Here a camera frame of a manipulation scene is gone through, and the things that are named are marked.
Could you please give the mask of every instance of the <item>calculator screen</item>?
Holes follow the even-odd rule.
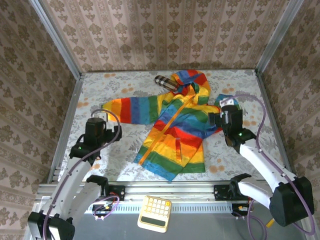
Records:
[[[147,224],[153,224],[153,225],[157,225],[157,226],[161,226],[161,227],[164,227],[166,225],[165,221],[161,221],[161,220],[146,217],[146,216],[141,217],[141,222],[144,222]]]

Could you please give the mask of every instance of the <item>rainbow striped jacket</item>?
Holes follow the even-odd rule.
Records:
[[[122,123],[155,123],[134,162],[168,181],[179,173],[205,172],[203,139],[217,132],[208,113],[220,111],[208,105],[211,89],[202,72],[182,70],[171,79],[180,85],[177,92],[115,99],[102,106]]]

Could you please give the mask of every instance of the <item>yellow calculator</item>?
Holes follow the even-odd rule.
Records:
[[[168,229],[171,205],[169,200],[145,196],[138,218],[138,226],[143,229],[165,233]]]

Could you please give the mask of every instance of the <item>patterned wall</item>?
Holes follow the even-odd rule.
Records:
[[[75,79],[27,0],[0,0],[0,239],[23,238]]]
[[[305,0],[264,71],[269,99],[298,176],[320,203],[320,1]],[[320,226],[320,207],[315,213]]]
[[[79,69],[254,69],[288,0],[43,0]]]

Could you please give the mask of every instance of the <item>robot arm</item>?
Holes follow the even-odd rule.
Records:
[[[106,122],[102,118],[88,119],[85,134],[80,136],[71,148],[70,159],[52,196],[39,212],[32,212],[28,218],[28,225],[34,240],[73,239],[75,226],[88,207],[99,197],[106,197],[110,193],[106,177],[91,175],[81,192],[76,195],[81,181],[93,166],[96,158],[99,157],[100,151],[93,153],[80,163],[79,161],[88,153],[110,143],[116,136],[115,141],[119,141],[122,137],[122,129],[120,127],[118,130],[118,128],[115,126],[113,132],[112,129],[107,129]],[[44,228],[46,228],[46,238],[43,234]]]
[[[232,99],[220,101],[221,113],[210,113],[209,122],[222,127],[225,142],[246,158],[263,176],[268,185],[254,180],[244,173],[231,179],[229,191],[231,200],[239,196],[248,196],[260,202],[270,210],[274,220],[281,226],[287,226],[308,216],[297,193],[290,185],[290,180],[298,189],[312,214],[314,202],[310,181],[298,178],[281,166],[262,147],[257,146],[257,136],[243,128],[243,111],[234,105]]]

